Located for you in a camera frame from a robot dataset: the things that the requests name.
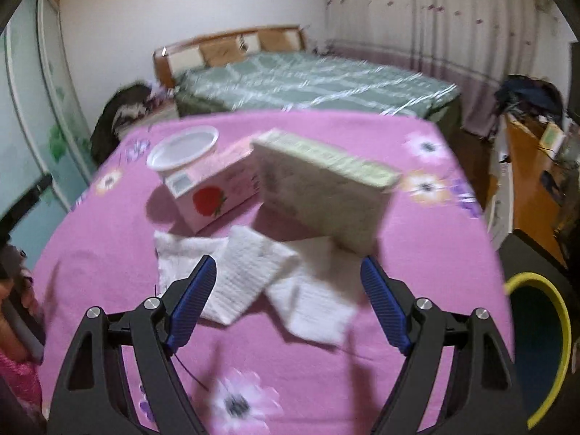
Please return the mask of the wooden long cabinet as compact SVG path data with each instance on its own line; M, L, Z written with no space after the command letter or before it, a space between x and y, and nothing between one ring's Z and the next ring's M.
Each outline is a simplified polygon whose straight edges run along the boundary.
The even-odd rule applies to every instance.
M565 265L554 232L559 205L541 182L541 175L553 167L527 127L510 114L500 117L485 209L494 249L509 239L521 239L552 263Z

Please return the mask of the white yogurt cup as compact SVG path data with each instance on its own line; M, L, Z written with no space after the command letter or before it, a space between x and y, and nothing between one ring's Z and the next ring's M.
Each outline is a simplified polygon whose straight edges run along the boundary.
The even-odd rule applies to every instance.
M179 170L199 160L216 147L219 133L211 126L197 126L166 137L146 158L146 166L160 174Z

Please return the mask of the pink floral table cloth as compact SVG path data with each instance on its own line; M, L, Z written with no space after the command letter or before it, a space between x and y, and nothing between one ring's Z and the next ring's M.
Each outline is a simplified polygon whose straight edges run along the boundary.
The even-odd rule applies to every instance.
M436 124L408 117L348 111L243 112L165 122L128 136L56 229L33 276L47 332L39 368L43 403L51 406L59 371L87 309L131 310L160 290L155 242L186 237L189 227L145 158L166 137L201 125L216 127L217 146L279 129L380 161L432 184L394 191L377 255L387 274L440 308L490 312L513 343L503 272L470 187ZM178 352L177 371L196 412L213 434L224 422L210 410L216 384L256 385L271 415L254 426L265 434L366 434L403 363L365 296L359 258L329 239L251 198L194 238L196 255L211 255L217 284L252 288L254 301L230 325L199 323ZM353 295L355 313L339 344L323 346L289 333L265 281L302 301L305 273Z

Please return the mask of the wooden bed with headboard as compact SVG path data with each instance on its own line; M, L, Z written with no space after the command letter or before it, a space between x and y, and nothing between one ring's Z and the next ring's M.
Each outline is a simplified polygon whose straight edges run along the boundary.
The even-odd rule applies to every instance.
M299 26L259 26L156 49L155 76L181 116L273 109L326 109L410 116L445 137L462 123L460 90L398 67L318 55Z

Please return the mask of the brown pillow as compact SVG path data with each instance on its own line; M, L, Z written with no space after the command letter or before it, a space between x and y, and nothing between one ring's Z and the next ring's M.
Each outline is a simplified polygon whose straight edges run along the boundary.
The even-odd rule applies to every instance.
M246 59L236 38L204 42L200 45L200 52L207 66L213 68L243 62Z
M303 49L298 29L264 29L258 31L261 50L266 52L296 52Z

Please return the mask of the pink strawberry milk carton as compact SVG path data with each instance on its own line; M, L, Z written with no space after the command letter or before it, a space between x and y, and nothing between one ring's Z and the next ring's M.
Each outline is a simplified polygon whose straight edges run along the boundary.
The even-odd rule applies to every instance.
M258 193L260 179L253 139L243 137L164 181L194 234Z

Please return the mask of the dark clothes pile on cabinet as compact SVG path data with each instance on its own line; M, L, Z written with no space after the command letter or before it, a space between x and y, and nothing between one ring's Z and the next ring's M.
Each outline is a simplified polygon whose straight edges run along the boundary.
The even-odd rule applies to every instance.
M562 124L562 95L550 82L512 74L503 80L493 96L496 116L516 110L535 118L544 116L558 126Z

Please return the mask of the green beige cardboard box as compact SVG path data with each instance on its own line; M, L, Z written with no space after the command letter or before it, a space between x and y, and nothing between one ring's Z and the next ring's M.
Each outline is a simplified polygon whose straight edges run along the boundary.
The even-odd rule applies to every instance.
M351 252L373 252L401 172L284 130L260 134L252 147L266 206Z

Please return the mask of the white paper tissue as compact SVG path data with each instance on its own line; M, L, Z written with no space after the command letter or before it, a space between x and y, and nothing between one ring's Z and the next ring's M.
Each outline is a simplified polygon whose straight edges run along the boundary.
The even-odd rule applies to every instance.
M158 269L156 295L162 297L174 281L188 278L203 255L208 254L215 260L220 258L227 243L227 238L186 238L155 231Z
M362 258L329 237L286 241L290 252L265 289L283 327L293 336L340 347L363 298Z
M299 264L297 252L254 229L234 226L216 263L216 282L203 319L229 326L238 320L274 281Z

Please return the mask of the pink white curtain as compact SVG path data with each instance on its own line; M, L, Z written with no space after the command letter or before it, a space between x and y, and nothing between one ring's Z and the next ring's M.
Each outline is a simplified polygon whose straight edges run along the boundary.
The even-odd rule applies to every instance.
M455 83L463 125L479 136L511 74L568 93L565 24L551 0L327 0L326 15L338 51Z

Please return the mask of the black clothes pile on nightstand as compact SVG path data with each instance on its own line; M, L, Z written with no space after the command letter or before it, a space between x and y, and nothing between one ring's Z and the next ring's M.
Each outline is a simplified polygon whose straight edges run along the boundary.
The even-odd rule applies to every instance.
M90 137L90 154L102 165L120 144L119 130L152 112L152 87L133 83L118 90L107 102Z

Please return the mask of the green plaid bed cover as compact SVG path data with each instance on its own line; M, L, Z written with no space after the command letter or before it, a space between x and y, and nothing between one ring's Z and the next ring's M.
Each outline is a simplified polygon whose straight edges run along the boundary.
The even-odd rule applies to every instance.
M176 78L182 115L242 110L348 110L428 119L459 97L454 83L397 67L307 52L261 52Z

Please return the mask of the sliding wardrobe door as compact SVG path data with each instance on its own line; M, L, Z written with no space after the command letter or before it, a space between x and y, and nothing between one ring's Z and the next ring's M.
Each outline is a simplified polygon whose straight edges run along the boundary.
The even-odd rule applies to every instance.
M42 175L51 186L11 234L36 264L95 172L54 0L22 0L1 33L1 210Z

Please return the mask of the yellow rimmed trash bin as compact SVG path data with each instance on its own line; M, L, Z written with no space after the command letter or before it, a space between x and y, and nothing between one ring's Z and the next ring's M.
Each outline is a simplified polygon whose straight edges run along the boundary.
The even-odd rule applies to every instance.
M504 291L511 307L516 373L533 429L562 389L572 354L572 324L562 294L538 273L512 276Z

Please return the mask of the brown left pillow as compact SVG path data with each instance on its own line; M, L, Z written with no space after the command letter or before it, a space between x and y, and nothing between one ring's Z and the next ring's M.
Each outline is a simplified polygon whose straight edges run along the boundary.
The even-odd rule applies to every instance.
M213 68L243 62L246 59L236 38L204 42L200 45L200 52L207 66Z

